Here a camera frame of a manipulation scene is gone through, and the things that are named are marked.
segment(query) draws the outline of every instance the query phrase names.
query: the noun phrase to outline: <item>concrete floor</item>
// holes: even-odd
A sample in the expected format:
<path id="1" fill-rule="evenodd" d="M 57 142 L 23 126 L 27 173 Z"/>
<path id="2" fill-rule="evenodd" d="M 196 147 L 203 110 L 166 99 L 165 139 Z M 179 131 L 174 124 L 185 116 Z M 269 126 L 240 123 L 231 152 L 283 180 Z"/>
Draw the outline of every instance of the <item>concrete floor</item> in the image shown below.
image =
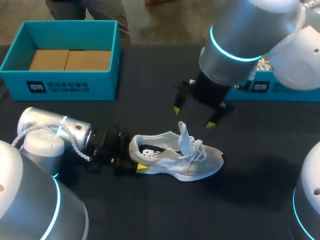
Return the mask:
<path id="1" fill-rule="evenodd" d="M 133 44 L 203 44 L 227 1 L 231 0 L 175 0 L 152 6 L 145 6 L 144 0 L 122 3 Z M 25 20 L 53 20 L 45 0 L 0 0 L 0 45 L 10 44 Z"/>

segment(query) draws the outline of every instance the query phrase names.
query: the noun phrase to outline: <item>white sneaker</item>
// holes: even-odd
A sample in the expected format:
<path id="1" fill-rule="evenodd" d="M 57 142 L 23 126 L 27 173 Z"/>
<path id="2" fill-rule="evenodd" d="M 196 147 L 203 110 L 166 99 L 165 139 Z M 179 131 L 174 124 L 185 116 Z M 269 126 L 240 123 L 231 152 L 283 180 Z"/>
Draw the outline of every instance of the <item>white sneaker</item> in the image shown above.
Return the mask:
<path id="1" fill-rule="evenodd" d="M 129 145 L 132 160 L 148 166 L 144 174 L 170 174 L 183 182 L 215 174 L 224 164 L 223 153 L 189 136 L 182 121 L 178 125 L 180 136 L 171 131 L 134 136 Z"/>

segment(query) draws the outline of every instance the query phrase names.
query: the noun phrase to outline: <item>blue storage bin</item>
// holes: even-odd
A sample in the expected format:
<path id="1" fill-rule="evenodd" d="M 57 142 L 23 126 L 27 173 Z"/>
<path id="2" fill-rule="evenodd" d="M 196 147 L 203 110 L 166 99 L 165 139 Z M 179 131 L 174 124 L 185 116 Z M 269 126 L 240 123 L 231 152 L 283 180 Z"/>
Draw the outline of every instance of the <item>blue storage bin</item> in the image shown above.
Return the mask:
<path id="1" fill-rule="evenodd" d="M 320 102 L 320 88 L 309 91 L 293 90 L 282 85 L 272 71 L 258 70 L 248 91 L 232 88 L 227 100 Z"/>
<path id="2" fill-rule="evenodd" d="M 37 49 L 111 51 L 110 65 L 108 71 L 30 71 Z M 117 21 L 25 21 L 0 76 L 17 101 L 109 101 L 116 97 L 120 58 Z"/>

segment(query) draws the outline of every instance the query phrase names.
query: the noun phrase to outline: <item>pants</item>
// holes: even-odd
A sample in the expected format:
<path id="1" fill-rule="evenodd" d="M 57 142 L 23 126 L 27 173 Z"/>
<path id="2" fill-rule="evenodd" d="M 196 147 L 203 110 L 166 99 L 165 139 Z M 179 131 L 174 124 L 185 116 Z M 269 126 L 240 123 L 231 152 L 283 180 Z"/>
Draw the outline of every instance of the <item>pants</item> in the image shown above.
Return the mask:
<path id="1" fill-rule="evenodd" d="M 86 8 L 95 20 L 117 20 L 122 42 L 130 43 L 128 22 L 121 0 L 45 0 L 55 20 L 84 20 Z"/>

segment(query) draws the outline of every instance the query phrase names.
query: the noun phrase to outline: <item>shoe tongue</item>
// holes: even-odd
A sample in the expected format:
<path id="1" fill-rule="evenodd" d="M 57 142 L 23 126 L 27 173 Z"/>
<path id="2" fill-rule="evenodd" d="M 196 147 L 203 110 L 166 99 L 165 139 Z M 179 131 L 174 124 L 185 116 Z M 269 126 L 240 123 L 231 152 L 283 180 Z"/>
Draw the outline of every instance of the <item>shoe tongue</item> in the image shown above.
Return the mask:
<path id="1" fill-rule="evenodd" d="M 183 155 L 192 154 L 194 151 L 194 147 L 189 139 L 189 133 L 187 130 L 187 126 L 182 121 L 179 121 L 178 125 L 179 125 L 179 129 L 180 129 L 180 136 L 179 136 L 178 143 L 179 143 L 181 153 Z"/>

